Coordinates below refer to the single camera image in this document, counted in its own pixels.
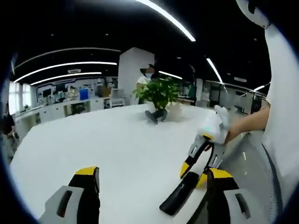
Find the green plant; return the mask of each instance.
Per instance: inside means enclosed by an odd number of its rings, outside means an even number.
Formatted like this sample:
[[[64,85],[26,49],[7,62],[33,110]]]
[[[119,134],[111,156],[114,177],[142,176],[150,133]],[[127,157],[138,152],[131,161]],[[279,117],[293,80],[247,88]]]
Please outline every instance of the green plant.
[[[165,109],[169,102],[175,102],[178,98],[178,83],[172,78],[154,79],[148,84],[133,91],[136,98],[153,102],[156,110]]]

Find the black ceiling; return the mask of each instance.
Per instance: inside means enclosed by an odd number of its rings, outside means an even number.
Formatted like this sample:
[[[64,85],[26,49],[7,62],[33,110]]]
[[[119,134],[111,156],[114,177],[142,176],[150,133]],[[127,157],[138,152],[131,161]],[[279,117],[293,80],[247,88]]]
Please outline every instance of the black ceiling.
[[[225,83],[254,89],[270,81],[264,30],[242,14],[235,0],[152,2],[179,20],[196,42],[191,42],[159,13],[134,0],[60,1],[42,7],[38,14],[31,16],[30,22],[21,24],[23,32],[17,44],[17,67],[11,79],[60,63],[118,63],[122,52],[138,47],[155,54],[160,70],[185,79],[190,78],[190,64],[196,69],[196,77],[218,81],[206,61],[209,57]],[[120,52],[65,50],[21,64],[46,52],[87,47],[116,49]],[[22,82],[30,84],[64,75],[69,69],[100,71],[104,76],[114,76],[118,72],[118,66],[115,65],[65,66],[38,72]],[[235,81],[234,77],[244,78],[247,82]]]

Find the face mask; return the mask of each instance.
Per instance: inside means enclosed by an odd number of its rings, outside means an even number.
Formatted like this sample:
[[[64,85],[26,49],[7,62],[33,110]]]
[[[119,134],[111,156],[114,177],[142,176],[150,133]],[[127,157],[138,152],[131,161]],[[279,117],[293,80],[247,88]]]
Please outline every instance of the face mask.
[[[145,73],[146,78],[151,78],[152,75],[153,73]]]

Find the window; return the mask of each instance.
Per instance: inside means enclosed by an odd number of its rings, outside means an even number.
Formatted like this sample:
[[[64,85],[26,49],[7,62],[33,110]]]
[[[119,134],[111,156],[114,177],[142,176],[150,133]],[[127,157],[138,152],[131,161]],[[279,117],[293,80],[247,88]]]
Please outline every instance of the window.
[[[8,96],[9,114],[14,114],[20,110],[20,84],[9,84],[9,96]]]
[[[31,86],[28,84],[23,84],[23,106],[32,106],[31,101]]]

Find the shirt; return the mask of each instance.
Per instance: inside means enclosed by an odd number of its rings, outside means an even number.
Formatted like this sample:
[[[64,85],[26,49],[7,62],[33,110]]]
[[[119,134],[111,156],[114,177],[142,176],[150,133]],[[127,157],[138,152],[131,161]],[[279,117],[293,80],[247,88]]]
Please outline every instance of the shirt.
[[[4,117],[3,134],[7,135],[8,133],[10,133],[12,131],[12,126],[14,126],[14,119],[10,114],[8,114]]]
[[[145,76],[141,76],[138,80],[137,83],[140,84],[147,84],[150,82],[150,78],[146,78]]]
[[[289,42],[271,25],[265,31],[271,63],[271,105],[263,145],[275,165],[284,206],[299,181],[299,64]]]

